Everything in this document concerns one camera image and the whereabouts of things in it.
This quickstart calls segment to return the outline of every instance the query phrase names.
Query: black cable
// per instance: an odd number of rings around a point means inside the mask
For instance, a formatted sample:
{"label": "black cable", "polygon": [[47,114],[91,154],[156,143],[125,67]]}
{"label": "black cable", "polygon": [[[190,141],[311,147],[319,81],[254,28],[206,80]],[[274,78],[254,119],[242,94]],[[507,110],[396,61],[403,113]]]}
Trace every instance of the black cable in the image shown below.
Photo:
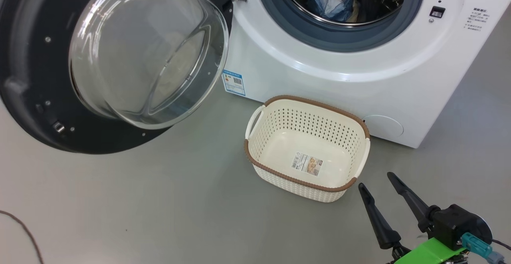
{"label": "black cable", "polygon": [[18,222],[18,224],[20,224],[23,227],[23,230],[25,231],[25,233],[27,233],[27,235],[29,235],[30,241],[32,242],[32,245],[35,248],[35,252],[37,254],[37,258],[39,259],[40,264],[44,264],[44,261],[42,260],[41,256],[41,251],[39,250],[39,247],[37,246],[37,243],[35,242],[35,239],[30,233],[30,230],[27,228],[27,226],[20,219],[18,219],[18,217],[12,215],[11,213],[0,210],[0,214],[4,214],[11,217],[14,221]]}
{"label": "black cable", "polygon": [[499,240],[495,240],[495,239],[492,239],[491,242],[493,243],[497,243],[498,245],[500,246],[504,246],[505,248],[507,248],[508,250],[511,250],[511,246],[509,246],[508,244],[504,244],[502,242],[500,242]]}

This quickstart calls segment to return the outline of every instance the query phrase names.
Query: laundry basket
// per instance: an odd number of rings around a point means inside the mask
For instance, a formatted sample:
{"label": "laundry basket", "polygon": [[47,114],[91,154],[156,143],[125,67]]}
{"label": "laundry basket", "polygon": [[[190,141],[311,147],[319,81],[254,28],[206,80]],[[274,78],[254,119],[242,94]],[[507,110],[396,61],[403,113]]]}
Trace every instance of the laundry basket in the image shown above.
{"label": "laundry basket", "polygon": [[294,96],[256,109],[245,133],[245,153],[262,179],[321,202],[338,200],[355,183],[369,146],[360,118]]}

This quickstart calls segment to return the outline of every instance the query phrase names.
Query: brown cable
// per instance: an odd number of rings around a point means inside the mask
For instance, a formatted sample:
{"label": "brown cable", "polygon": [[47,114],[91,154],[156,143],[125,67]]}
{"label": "brown cable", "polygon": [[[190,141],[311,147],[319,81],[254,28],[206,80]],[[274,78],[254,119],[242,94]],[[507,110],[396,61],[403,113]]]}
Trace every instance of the brown cable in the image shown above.
{"label": "brown cable", "polygon": [[42,260],[41,251],[39,250],[39,246],[37,246],[37,243],[35,242],[35,238],[30,233],[30,230],[27,228],[27,226],[16,216],[12,215],[11,213],[8,213],[6,211],[0,210],[0,214],[7,215],[11,217],[14,221],[18,222],[23,227],[23,230],[27,235],[29,235],[30,240],[32,241],[32,245],[35,248],[35,252],[37,253],[37,258],[39,259],[40,264],[44,264],[44,261]]}

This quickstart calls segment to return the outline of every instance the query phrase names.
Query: blue connector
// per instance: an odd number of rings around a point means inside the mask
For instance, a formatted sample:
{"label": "blue connector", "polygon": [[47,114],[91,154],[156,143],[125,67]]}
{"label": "blue connector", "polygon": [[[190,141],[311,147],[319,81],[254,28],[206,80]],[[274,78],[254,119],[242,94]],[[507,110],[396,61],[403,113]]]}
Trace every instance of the blue connector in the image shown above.
{"label": "blue connector", "polygon": [[504,256],[493,252],[493,248],[471,233],[465,233],[461,237],[461,245],[472,253],[475,253],[488,261],[489,264],[500,264],[504,262]]}

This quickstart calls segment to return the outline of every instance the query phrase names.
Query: green mount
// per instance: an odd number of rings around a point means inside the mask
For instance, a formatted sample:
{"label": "green mount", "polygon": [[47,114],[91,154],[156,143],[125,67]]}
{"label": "green mount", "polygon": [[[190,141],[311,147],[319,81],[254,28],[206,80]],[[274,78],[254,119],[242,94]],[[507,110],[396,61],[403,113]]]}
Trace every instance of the green mount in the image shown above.
{"label": "green mount", "polygon": [[465,248],[452,251],[440,241],[431,238],[398,259],[395,264],[440,264],[463,250]]}

